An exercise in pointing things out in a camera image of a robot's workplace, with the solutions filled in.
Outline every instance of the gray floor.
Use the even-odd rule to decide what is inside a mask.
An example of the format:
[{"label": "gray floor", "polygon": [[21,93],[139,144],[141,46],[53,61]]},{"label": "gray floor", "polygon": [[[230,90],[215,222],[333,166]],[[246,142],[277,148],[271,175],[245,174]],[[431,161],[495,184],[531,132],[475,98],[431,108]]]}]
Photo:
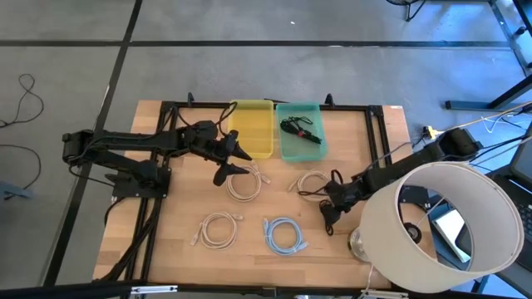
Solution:
[{"label": "gray floor", "polygon": [[[509,26],[515,8],[499,1]],[[133,1],[7,0],[0,2],[0,38],[121,39]],[[483,3],[428,2],[410,23],[384,0],[151,0],[140,11],[134,39],[270,39],[504,41]],[[61,162],[61,134],[91,128],[116,59],[115,48],[0,48],[0,119],[10,120],[22,89],[17,77],[32,73],[46,102],[32,123],[0,130],[2,143],[27,145],[42,157],[35,198],[0,206],[0,288],[39,283],[48,249],[73,177]],[[487,113],[450,112],[444,100],[492,100],[524,78],[508,49],[397,48],[131,48],[111,106],[108,130],[128,130],[138,100],[275,98],[322,101],[327,93],[346,104],[403,105],[412,138],[423,125],[437,129]],[[523,96],[520,101],[529,100]],[[22,110],[36,108],[28,100]],[[522,116],[527,126],[530,119]],[[482,124],[470,128],[485,145],[522,130]],[[0,180],[24,184],[35,173],[32,157],[0,149]],[[486,163],[496,168],[511,153]],[[93,176],[105,173],[96,168]],[[89,183],[60,283],[88,282],[111,191]]]}]

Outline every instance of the yellow bin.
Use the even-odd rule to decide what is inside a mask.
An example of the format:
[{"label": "yellow bin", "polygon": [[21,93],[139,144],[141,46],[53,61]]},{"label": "yellow bin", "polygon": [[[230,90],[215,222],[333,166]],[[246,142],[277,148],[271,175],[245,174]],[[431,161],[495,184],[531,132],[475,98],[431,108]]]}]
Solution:
[{"label": "yellow bin", "polygon": [[236,110],[229,117],[227,130],[239,132],[240,147],[253,159],[267,159],[273,153],[273,102],[270,100],[232,100]]}]

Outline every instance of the lamp shade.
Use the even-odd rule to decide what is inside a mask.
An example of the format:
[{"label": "lamp shade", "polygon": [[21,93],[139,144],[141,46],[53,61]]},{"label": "lamp shade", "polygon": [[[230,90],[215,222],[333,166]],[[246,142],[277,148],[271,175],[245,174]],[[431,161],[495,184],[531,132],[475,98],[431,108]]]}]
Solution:
[{"label": "lamp shade", "polygon": [[[439,263],[411,240],[397,209],[404,185],[436,191],[461,214],[472,241],[466,271]],[[362,211],[359,231],[364,252],[382,275],[400,287],[425,293],[443,292],[505,269],[524,242],[523,225],[510,197],[491,179],[457,162],[424,164],[374,193]]]}]

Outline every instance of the wooden table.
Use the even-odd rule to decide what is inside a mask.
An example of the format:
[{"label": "wooden table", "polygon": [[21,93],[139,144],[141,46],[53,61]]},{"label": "wooden table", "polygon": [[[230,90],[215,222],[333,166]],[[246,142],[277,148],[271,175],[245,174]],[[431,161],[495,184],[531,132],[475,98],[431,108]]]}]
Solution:
[{"label": "wooden table", "polygon": [[[159,101],[140,101],[131,132],[153,133],[159,110]],[[395,149],[409,140],[404,112],[400,106],[384,106],[383,110],[390,148]],[[180,109],[190,123],[217,120],[220,111]],[[370,265],[359,262],[347,249],[347,237],[359,224],[364,202],[358,203],[350,213],[343,214],[334,224],[335,234],[329,237],[318,204],[299,198],[295,191],[287,192],[288,186],[305,170],[319,169],[329,173],[331,169],[338,169],[348,179],[371,162],[362,112],[323,111],[322,115],[328,143],[327,157],[320,162],[286,163],[280,158],[276,131],[273,155],[270,159],[257,161],[260,172],[272,182],[264,184],[260,195],[249,203],[236,202],[227,194],[225,186],[212,184],[217,169],[214,163],[192,154],[172,159],[171,186],[162,205],[149,281],[228,286],[365,287]],[[393,154],[392,159],[397,161],[410,153],[411,147],[404,146]],[[126,154],[135,159],[149,159],[147,153]],[[239,159],[233,159],[233,162],[247,163]],[[306,187],[314,190],[323,184],[319,179],[310,179]],[[245,194],[253,189],[254,179],[251,175],[237,176],[234,187]],[[94,278],[107,274],[129,246],[139,202],[139,199],[126,199],[111,211]],[[201,243],[191,246],[190,240],[200,222],[210,213],[223,211],[244,216],[244,220],[238,222],[238,237],[233,247],[214,251]],[[406,221],[413,223],[424,215],[420,208],[410,204],[403,204],[402,213]],[[274,254],[264,243],[263,219],[274,220],[281,216],[294,219],[303,230],[304,240],[309,243],[307,248],[290,257]],[[279,245],[290,246],[295,233],[288,225],[283,226],[275,231],[274,238]],[[436,258],[429,223],[425,220],[420,229],[423,232],[420,247]],[[225,238],[228,234],[229,223],[224,219],[215,220],[209,226],[209,235],[213,239]],[[143,256],[141,249],[134,277],[140,276]],[[387,288],[391,284],[378,271],[373,271],[371,286]]]}]

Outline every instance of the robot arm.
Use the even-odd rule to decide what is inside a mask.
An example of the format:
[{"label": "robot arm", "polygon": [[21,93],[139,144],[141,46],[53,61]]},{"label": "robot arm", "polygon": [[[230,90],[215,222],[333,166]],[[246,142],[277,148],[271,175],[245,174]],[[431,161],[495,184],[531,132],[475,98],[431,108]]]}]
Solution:
[{"label": "robot arm", "polygon": [[325,220],[329,235],[333,234],[332,225],[340,219],[342,212],[348,213],[351,207],[360,200],[369,199],[376,191],[401,178],[411,170],[423,164],[437,161],[467,161],[476,156],[482,148],[468,131],[463,129],[449,130],[435,142],[410,156],[387,166],[386,168],[368,168],[352,177],[352,182],[338,182],[335,175],[324,191],[330,202],[322,202],[320,211]]},{"label": "robot arm", "polygon": [[217,140],[218,129],[210,120],[153,135],[104,131],[96,138],[91,130],[82,130],[63,135],[62,159],[71,167],[94,163],[118,170],[118,174],[106,175],[115,185],[113,196],[164,198],[168,194],[170,169],[160,167],[153,160],[136,161],[111,150],[154,150],[171,157],[196,154],[219,165],[213,183],[220,186],[228,175],[248,173],[228,163],[231,155],[251,160],[236,141],[238,134],[232,130]]}]

